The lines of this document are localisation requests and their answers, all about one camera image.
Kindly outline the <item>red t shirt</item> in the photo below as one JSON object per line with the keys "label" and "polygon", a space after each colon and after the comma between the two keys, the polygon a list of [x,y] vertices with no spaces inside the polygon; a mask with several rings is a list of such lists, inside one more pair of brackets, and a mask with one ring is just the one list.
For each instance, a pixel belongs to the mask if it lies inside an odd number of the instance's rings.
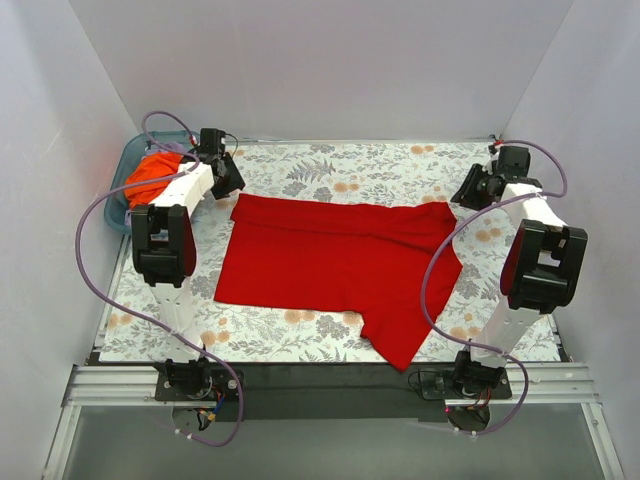
{"label": "red t shirt", "polygon": [[355,312],[361,335],[406,370],[454,290],[462,264],[437,248],[449,206],[340,205],[240,195],[214,294],[219,303]]}

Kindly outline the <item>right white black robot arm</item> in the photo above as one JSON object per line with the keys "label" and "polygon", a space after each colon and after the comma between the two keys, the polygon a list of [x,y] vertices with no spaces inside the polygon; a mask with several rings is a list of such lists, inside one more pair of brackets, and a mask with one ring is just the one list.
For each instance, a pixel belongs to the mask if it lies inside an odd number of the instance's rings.
{"label": "right white black robot arm", "polygon": [[588,235],[561,220],[541,183],[530,177],[533,147],[494,142],[490,161],[473,165],[452,198],[474,211],[496,205],[516,229],[496,309],[454,361],[453,383],[463,395],[488,394],[505,383],[507,355],[534,323],[567,306],[576,291]]}

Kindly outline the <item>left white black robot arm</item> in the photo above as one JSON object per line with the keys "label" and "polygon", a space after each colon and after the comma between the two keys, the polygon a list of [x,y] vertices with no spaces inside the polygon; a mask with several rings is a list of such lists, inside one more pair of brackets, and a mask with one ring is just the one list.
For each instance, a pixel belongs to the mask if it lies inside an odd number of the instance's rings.
{"label": "left white black robot arm", "polygon": [[181,177],[168,183],[147,205],[132,210],[132,257],[155,297],[160,321],[169,328],[171,346],[159,365],[168,386],[192,400],[220,399],[237,381],[217,369],[200,352],[203,343],[195,325],[190,280],[197,263],[191,216],[206,193],[215,199],[242,190],[245,182],[227,151],[230,135],[203,128],[190,152],[200,161],[180,160]]}

